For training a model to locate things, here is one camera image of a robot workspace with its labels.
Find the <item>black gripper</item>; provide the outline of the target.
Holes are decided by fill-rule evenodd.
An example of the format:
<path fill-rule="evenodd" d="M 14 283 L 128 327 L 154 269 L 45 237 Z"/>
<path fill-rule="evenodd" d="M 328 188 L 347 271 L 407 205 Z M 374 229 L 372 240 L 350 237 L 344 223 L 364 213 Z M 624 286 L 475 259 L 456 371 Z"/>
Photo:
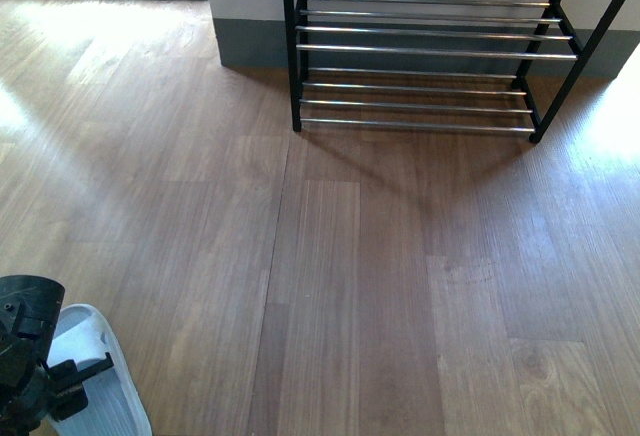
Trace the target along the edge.
<path fill-rule="evenodd" d="M 87 408 L 83 383 L 112 368 L 103 351 L 86 369 L 47 358 L 65 288 L 34 275 L 1 278 L 1 433 L 28 435 L 50 416 L 64 421 Z"/>

